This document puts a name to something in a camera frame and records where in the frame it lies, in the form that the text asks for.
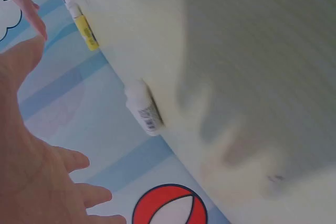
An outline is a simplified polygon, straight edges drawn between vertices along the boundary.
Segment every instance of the yellow marker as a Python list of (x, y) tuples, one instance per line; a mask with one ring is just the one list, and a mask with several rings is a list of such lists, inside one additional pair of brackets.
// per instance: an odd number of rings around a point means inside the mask
[(92, 34), (92, 31), (90, 29), (90, 26), (83, 15), (83, 13), (80, 11), (76, 0), (64, 0), (66, 7), (70, 11), (70, 14), (72, 18), (74, 19), (76, 26), (82, 35), (83, 39), (85, 40), (86, 44), (88, 45), (88, 48), (91, 51), (94, 51), (99, 48), (99, 45), (95, 39), (95, 37)]
[(88, 22), (86, 21), (85, 16), (82, 14), (80, 11), (79, 7), (77, 4), (72, 4), (69, 7), (69, 11), (71, 16), (73, 17), (75, 24), (83, 37), (83, 39), (86, 42), (86, 45), (88, 45), (88, 48), (91, 51), (94, 51), (99, 48), (99, 45), (95, 39), (95, 37), (92, 34), (92, 31), (90, 29), (90, 26)]

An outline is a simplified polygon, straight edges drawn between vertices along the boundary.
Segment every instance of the bottle label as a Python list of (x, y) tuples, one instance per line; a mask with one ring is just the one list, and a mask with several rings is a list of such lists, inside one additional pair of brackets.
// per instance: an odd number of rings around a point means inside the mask
[(146, 109), (138, 110), (138, 113), (140, 118), (145, 122), (145, 126), (148, 131), (156, 131), (159, 128), (161, 122), (154, 103)]

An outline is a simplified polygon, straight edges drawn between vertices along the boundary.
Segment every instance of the yellow label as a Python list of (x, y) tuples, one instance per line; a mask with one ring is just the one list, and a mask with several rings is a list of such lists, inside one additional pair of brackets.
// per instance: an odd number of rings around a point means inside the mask
[(84, 15), (81, 15), (75, 19), (76, 26), (83, 37), (83, 39), (86, 42), (86, 45), (88, 45), (88, 48), (91, 51), (94, 51), (99, 48), (99, 45), (97, 41), (95, 40), (92, 31), (89, 27), (88, 22), (86, 21)]

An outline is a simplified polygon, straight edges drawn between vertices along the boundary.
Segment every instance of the blue stripe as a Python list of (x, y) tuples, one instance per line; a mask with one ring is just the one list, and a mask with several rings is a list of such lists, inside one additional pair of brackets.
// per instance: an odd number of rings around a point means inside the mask
[(47, 45), (46, 48), (44, 49), (44, 52), (46, 52), (53, 44), (55, 44), (57, 41), (60, 39), (68, 36), (69, 34), (72, 34), (74, 32), (78, 31), (76, 24), (71, 23), (64, 27)]
[(151, 137), (116, 163), (89, 179), (87, 183), (116, 192), (171, 155), (173, 151), (161, 136)]
[(19, 105), (24, 120), (45, 108), (107, 64), (99, 52), (51, 82)]
[(228, 219), (224, 216), (224, 214), (218, 209), (218, 207), (213, 207), (208, 211), (208, 223), (209, 224), (230, 224)]
[[(47, 0), (40, 6), (39, 15), (44, 17), (59, 6), (63, 5), (63, 0)], [(0, 50), (3, 50), (9, 43), (12, 42), (18, 35), (29, 27), (27, 20), (22, 19), (15, 29), (9, 29), (6, 37), (0, 43)]]

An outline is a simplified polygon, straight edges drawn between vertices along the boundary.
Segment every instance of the white bottle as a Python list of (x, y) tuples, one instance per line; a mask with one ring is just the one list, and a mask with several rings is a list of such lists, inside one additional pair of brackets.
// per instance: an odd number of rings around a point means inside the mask
[(126, 107), (150, 136), (159, 135), (163, 125), (148, 86), (142, 80), (125, 88)]

